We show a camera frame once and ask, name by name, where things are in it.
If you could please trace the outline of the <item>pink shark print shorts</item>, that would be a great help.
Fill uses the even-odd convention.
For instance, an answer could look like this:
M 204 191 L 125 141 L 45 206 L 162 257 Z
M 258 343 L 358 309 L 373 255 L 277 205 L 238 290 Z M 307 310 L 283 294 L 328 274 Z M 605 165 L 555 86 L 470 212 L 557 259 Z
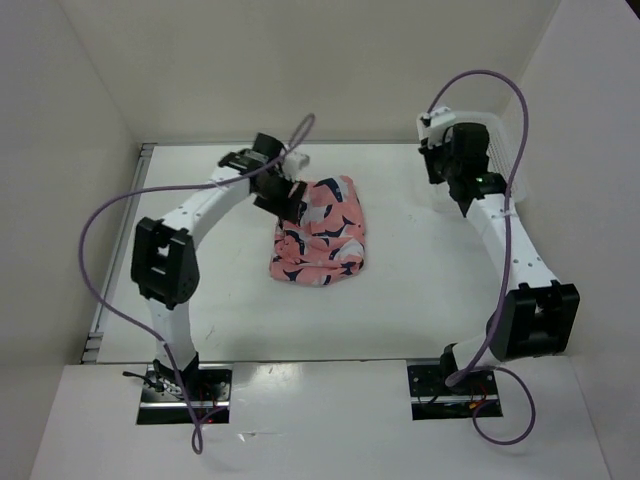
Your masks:
M 351 177 L 307 185 L 301 216 L 279 220 L 269 273 L 277 281 L 325 287 L 358 275 L 365 266 L 366 223 Z

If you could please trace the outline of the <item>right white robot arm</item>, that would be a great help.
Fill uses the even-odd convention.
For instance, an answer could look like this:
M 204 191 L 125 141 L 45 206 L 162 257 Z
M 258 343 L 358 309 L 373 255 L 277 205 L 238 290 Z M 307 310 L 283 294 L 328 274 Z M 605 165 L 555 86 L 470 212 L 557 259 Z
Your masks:
M 497 306 L 484 333 L 450 344 L 441 355 L 440 385 L 460 393 L 473 382 L 476 371 L 564 352 L 580 295 L 574 284 L 561 282 L 542 260 L 518 216 L 510 183 L 490 171 L 487 128 L 423 118 L 418 132 L 430 183 L 448 186 L 501 278 Z

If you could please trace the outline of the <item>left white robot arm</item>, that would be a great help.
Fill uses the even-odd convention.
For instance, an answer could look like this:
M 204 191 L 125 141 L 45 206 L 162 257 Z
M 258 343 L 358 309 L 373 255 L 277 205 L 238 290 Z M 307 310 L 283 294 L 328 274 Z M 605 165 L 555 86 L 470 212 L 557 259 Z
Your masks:
M 200 243 L 247 198 L 281 220 L 297 222 L 306 189 L 298 176 L 309 163 L 308 155 L 260 133 L 251 147 L 226 154 L 204 185 L 174 210 L 137 223 L 131 279 L 159 336 L 156 377 L 175 398 L 192 399 L 205 387 L 189 318 L 189 301 L 200 281 Z

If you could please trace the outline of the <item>white plastic basket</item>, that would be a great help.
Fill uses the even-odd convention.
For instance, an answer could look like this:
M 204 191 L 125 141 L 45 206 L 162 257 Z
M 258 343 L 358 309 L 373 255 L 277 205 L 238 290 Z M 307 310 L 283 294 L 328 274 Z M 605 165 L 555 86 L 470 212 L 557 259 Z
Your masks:
M 502 120 L 493 113 L 453 110 L 453 114 L 457 121 L 480 123 L 487 128 L 490 135 L 489 169 L 508 179 L 518 150 L 519 140 L 509 136 Z M 424 187 L 423 197 L 426 205 L 436 212 L 450 213 L 457 209 L 449 196 L 446 184 Z

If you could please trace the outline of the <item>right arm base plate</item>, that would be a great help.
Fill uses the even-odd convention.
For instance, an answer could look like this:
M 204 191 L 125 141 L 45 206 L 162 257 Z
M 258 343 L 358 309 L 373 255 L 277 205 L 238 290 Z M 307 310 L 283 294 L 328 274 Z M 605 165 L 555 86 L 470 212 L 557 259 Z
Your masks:
M 472 373 L 450 389 L 437 359 L 410 360 L 406 371 L 413 421 L 503 416 L 491 373 Z

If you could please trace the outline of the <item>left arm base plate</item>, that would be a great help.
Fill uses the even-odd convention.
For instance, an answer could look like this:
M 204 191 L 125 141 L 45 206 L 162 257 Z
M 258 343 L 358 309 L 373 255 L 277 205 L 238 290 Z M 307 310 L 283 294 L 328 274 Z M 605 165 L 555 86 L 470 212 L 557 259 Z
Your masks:
M 229 423 L 232 375 L 230 364 L 200 365 L 199 384 L 192 387 L 189 398 L 197 419 L 204 425 Z M 190 424 L 188 409 L 178 386 L 160 379 L 151 364 L 146 366 L 144 377 L 136 424 Z

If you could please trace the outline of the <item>aluminium table edge rail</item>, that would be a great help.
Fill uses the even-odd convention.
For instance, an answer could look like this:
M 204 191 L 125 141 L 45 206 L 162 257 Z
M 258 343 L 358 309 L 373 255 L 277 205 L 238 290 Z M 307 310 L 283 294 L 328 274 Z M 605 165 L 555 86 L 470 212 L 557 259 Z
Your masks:
M 126 263 L 124 257 L 125 250 L 129 243 L 129 235 L 133 231 L 134 217 L 138 208 L 141 194 L 139 190 L 143 189 L 143 184 L 147 176 L 156 143 L 143 143 L 140 147 L 138 158 L 136 160 L 136 168 L 131 183 L 130 192 L 123 198 L 116 196 L 107 200 L 100 205 L 93 213 L 89 215 L 83 225 L 77 247 L 77 260 L 79 273 L 84 286 L 92 299 L 96 301 L 92 323 L 88 334 L 83 343 L 83 351 L 80 357 L 81 364 L 94 365 L 99 362 L 99 352 L 102 346 L 104 334 L 109 325 L 112 316 L 116 320 L 123 321 L 128 324 L 126 318 L 121 313 L 127 315 L 122 307 L 118 307 L 114 300 L 115 291 L 118 285 L 118 275 L 124 269 Z M 107 264 L 107 271 L 99 284 L 96 284 L 88 271 L 88 261 L 86 258 L 87 247 L 89 243 L 89 234 L 97 223 L 97 220 L 105 216 L 112 209 L 122 207 L 122 217 L 116 233 L 116 240 L 111 250 L 111 254 Z

